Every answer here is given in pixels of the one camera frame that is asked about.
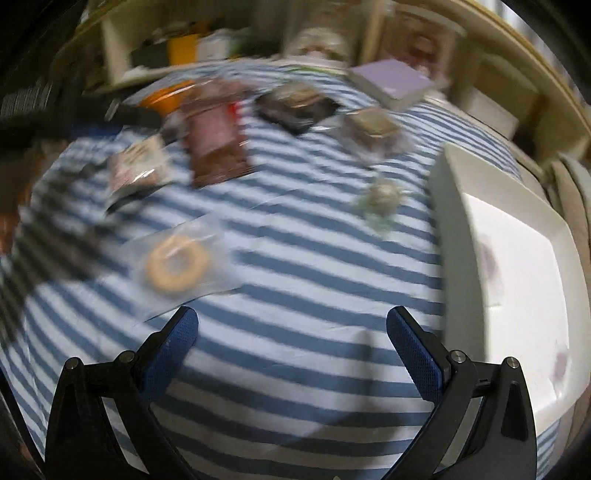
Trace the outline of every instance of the small round object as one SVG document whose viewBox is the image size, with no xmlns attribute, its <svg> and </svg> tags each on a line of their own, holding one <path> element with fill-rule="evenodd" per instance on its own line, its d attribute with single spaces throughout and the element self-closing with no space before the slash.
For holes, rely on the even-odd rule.
<svg viewBox="0 0 591 480">
<path fill-rule="evenodd" d="M 388 179 L 377 179 L 369 188 L 368 206 L 374 213 L 388 216 L 400 204 L 400 189 Z"/>
<path fill-rule="evenodd" d="M 513 356 L 509 356 L 507 357 L 507 365 L 509 365 L 511 368 L 519 368 L 519 360 Z"/>
<path fill-rule="evenodd" d="M 173 269 L 173 257 L 182 257 L 182 268 Z M 159 291 L 176 294 L 199 282 L 209 266 L 209 254 L 200 242 L 184 235 L 173 235 L 157 244 L 148 254 L 148 281 Z"/>
<path fill-rule="evenodd" d="M 119 354 L 119 362 L 122 364 L 128 364 L 135 358 L 135 352 L 131 350 L 126 350 L 125 352 L 121 352 Z"/>
<path fill-rule="evenodd" d="M 69 358 L 68 360 L 66 360 L 66 369 L 74 370 L 79 364 L 80 364 L 80 359 L 73 356 L 72 358 Z"/>
<path fill-rule="evenodd" d="M 452 360 L 458 364 L 462 364 L 466 361 L 466 354 L 461 350 L 453 350 L 449 356 Z"/>
</svg>

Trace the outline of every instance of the book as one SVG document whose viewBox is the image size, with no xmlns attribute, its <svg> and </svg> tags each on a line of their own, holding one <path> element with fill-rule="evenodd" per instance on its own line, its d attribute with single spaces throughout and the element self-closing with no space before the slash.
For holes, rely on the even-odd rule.
<svg viewBox="0 0 591 480">
<path fill-rule="evenodd" d="M 404 62 L 380 60 L 349 69 L 349 81 L 383 107 L 402 111 L 421 101 L 433 82 Z"/>
</svg>

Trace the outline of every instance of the bed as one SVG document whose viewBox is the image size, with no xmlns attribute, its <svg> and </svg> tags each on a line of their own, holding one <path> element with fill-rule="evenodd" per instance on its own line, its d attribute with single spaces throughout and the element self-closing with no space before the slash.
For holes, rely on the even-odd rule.
<svg viewBox="0 0 591 480">
<path fill-rule="evenodd" d="M 247 62 L 174 73 L 129 101 L 210 74 L 263 87 L 304 79 L 345 109 L 374 103 L 334 76 Z M 110 361 L 170 317 L 134 318 L 118 246 L 211 211 L 223 220 L 243 286 L 189 303 L 199 338 L 152 406 L 202 478 L 378 479 L 425 422 L 431 404 L 419 397 L 384 324 L 392 306 L 404 305 L 427 330 L 444 328 L 430 166 L 451 141 L 517 179 L 524 170 L 484 130 L 419 103 L 397 114 L 414 152 L 377 168 L 413 193 L 381 239 L 352 207 L 373 172 L 327 136 L 295 140 L 262 122 L 251 100 L 239 116 L 256 167 L 241 179 L 190 188 L 187 156 L 173 144 L 177 181 L 106 215 L 105 160 L 141 138 L 126 130 L 78 139 L 36 185 L 12 254 L 0 261 L 0 365 L 42 454 L 64 361 Z M 107 408 L 128 461 L 141 467 L 113 405 Z M 557 421 L 539 433 L 540 477 L 574 424 Z"/>
</svg>

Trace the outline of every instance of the white tray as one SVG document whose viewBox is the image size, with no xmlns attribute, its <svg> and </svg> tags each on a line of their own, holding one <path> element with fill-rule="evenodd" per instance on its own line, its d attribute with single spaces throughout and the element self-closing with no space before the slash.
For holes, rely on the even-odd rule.
<svg viewBox="0 0 591 480">
<path fill-rule="evenodd" d="M 430 175 L 446 291 L 444 344 L 516 357 L 544 432 L 589 384 L 591 315 L 565 221 L 520 182 L 452 144 Z"/>
</svg>

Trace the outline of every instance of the black package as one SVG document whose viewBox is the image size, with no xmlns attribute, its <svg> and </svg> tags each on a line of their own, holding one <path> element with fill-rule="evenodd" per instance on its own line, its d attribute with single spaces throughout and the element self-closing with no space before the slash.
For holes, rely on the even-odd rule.
<svg viewBox="0 0 591 480">
<path fill-rule="evenodd" d="M 293 135 L 332 116 L 340 104 L 305 82 L 288 82 L 255 100 L 261 118 L 281 125 Z"/>
</svg>

